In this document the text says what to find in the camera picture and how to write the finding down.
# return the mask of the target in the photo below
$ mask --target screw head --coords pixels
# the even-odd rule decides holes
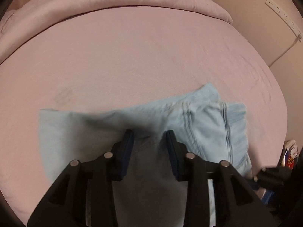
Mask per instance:
[[[221,166],[224,166],[224,167],[229,167],[230,163],[227,161],[227,160],[222,160],[220,162]]]
[[[185,155],[185,157],[188,158],[188,159],[194,159],[196,157],[196,155],[194,153],[187,153]]]
[[[104,154],[104,157],[107,158],[107,159],[109,159],[109,158],[111,158],[113,156],[114,156],[114,154],[111,153],[111,152],[107,152],[107,153]]]
[[[77,165],[79,165],[79,161],[77,161],[76,159],[74,159],[74,160],[72,160],[72,161],[70,162],[70,165],[71,165],[71,166],[77,166]]]

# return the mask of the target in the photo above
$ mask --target pink duvet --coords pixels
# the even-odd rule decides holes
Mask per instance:
[[[275,165],[285,101],[231,22],[211,0],[32,0],[7,13],[0,22],[0,189],[17,216],[26,223],[49,187],[37,137],[41,108],[99,113],[211,82],[223,100],[247,106],[253,169]]]

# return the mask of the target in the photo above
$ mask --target pink bedsheet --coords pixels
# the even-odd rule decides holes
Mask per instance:
[[[287,128],[283,95],[265,62],[215,3],[188,0],[196,6],[186,9],[175,0],[173,9],[159,2],[98,10],[91,0],[94,12],[49,25],[36,6],[50,6],[51,0],[43,1],[24,8],[41,13],[41,21],[20,9],[2,23],[6,28],[0,37],[1,59],[6,59],[0,65],[0,189],[24,223],[49,187],[37,136],[41,108],[99,113],[211,82],[223,100],[247,106],[254,170],[277,163]],[[210,14],[200,11],[203,6]],[[21,36],[11,31],[23,33],[17,25],[23,19],[29,25],[31,18],[43,26]]]

